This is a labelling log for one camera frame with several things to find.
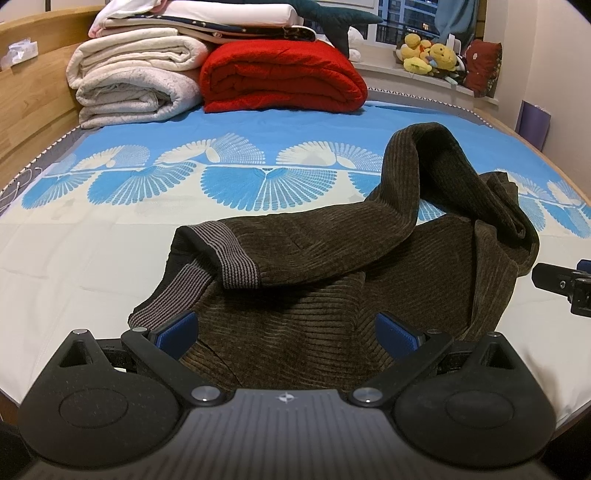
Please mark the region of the white folded quilt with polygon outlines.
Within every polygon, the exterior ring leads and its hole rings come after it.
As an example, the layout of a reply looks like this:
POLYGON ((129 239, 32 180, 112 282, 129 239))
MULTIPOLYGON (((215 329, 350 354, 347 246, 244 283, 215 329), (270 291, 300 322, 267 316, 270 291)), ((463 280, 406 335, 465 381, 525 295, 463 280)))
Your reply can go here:
POLYGON ((197 69, 172 72, 155 67, 124 67, 86 77, 76 90, 79 125, 165 121, 201 101, 197 69))

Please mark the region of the purple paper bag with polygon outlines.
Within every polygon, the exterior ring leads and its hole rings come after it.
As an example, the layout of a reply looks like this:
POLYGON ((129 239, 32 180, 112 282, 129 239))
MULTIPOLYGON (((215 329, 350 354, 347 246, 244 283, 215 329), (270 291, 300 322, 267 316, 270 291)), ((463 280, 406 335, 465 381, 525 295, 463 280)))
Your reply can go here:
POLYGON ((515 131, 538 150, 542 151, 550 129, 551 115, 543 108, 522 101, 515 131))

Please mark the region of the dark teal shark plush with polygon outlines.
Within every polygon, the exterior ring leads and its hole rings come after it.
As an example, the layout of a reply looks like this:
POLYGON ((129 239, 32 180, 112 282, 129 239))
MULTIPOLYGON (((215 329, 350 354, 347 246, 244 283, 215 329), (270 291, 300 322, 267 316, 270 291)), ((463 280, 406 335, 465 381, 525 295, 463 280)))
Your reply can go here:
POLYGON ((349 28, 356 25, 380 24, 383 19, 373 13, 352 8, 328 7, 311 0, 287 1, 297 14, 318 23, 329 42, 346 57, 349 57, 349 28))

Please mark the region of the wooden bed headboard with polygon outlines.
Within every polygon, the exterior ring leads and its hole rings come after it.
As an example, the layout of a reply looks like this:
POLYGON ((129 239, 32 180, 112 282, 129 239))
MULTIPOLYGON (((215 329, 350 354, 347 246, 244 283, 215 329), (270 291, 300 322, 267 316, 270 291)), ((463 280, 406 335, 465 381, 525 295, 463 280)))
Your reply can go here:
POLYGON ((98 6, 57 10, 1 26, 1 53, 17 41, 38 44, 39 55, 1 72, 1 185, 8 185, 53 142, 78 125, 79 105, 65 70, 88 39, 98 6))

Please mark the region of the dark red cushion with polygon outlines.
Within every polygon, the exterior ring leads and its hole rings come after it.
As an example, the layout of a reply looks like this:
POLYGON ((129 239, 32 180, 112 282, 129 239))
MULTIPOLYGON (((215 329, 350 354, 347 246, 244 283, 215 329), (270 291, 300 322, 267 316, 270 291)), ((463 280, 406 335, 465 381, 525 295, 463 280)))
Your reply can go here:
POLYGON ((466 71, 464 85, 477 98, 493 97, 502 65, 501 43, 475 39, 465 51, 466 71))

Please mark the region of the stacked white pillows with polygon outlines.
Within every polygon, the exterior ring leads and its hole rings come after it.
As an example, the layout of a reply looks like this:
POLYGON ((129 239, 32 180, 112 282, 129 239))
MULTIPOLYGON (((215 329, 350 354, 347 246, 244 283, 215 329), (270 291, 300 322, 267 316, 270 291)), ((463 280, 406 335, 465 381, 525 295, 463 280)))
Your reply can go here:
POLYGON ((287 3, 228 3, 221 1, 110 1, 96 15, 88 36, 98 38, 108 20, 136 15, 171 17, 188 23, 208 23, 242 28, 301 27, 304 20, 287 3))

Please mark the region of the dark brown corduroy pants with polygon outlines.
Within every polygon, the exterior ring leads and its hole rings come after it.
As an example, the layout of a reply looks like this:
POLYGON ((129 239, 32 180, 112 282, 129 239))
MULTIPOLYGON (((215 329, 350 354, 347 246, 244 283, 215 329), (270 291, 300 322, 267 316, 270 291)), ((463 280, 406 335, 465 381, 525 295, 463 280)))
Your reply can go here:
POLYGON ((362 202, 179 227, 128 323, 193 312, 181 360, 224 389, 351 391, 392 363, 377 314, 475 340, 539 243, 505 173, 478 174, 446 127, 415 124, 394 133, 362 202))

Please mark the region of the blue white patterned bedsheet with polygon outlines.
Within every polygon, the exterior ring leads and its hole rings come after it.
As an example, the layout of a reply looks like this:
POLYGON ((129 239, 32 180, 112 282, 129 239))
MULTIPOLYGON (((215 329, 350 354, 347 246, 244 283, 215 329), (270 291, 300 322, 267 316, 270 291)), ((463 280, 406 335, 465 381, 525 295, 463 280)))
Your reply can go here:
POLYGON ((1 391, 19 402, 73 329, 120 335, 154 289, 177 227, 363 200, 394 131, 438 122, 479 172, 504 171, 539 260, 590 255, 590 207, 539 153, 484 115, 373 90, 355 114, 194 110, 72 129, 1 190, 1 391))

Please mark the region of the cream folded blanket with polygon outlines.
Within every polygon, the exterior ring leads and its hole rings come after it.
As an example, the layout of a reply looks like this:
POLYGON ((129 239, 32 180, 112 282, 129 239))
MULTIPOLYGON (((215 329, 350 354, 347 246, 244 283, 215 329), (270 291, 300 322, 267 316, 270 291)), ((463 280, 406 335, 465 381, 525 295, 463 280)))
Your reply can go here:
POLYGON ((66 67, 70 88, 100 69, 153 67, 172 72, 197 69, 209 49, 204 42, 174 28, 145 28, 94 38, 81 43, 66 67))

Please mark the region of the red folded blanket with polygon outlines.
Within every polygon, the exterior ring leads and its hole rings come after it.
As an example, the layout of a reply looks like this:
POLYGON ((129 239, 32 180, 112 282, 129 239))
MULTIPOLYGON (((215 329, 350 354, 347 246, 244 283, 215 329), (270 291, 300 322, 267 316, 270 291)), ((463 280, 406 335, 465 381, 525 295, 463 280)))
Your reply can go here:
POLYGON ((204 111, 297 109, 351 113, 368 99, 352 62, 322 42, 249 40, 218 47, 200 69, 204 111))

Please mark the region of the yellow plush toy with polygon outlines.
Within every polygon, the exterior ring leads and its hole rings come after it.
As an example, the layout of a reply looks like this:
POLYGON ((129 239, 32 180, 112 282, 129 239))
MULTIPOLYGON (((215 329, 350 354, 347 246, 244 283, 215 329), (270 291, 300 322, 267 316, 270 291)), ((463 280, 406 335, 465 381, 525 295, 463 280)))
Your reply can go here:
POLYGON ((402 45, 394 50, 394 55, 411 74, 434 76, 454 83, 466 73, 461 46, 461 41, 452 34, 445 43, 436 43, 417 33, 409 33, 402 45))

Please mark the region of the blue curtain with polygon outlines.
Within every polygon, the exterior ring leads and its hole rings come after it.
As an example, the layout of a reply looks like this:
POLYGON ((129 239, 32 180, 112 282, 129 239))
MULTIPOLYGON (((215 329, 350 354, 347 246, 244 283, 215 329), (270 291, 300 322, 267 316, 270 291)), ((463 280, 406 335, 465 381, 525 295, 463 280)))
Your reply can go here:
POLYGON ((467 46, 475 35, 478 0, 439 0, 435 27, 441 43, 446 43, 450 34, 467 46))

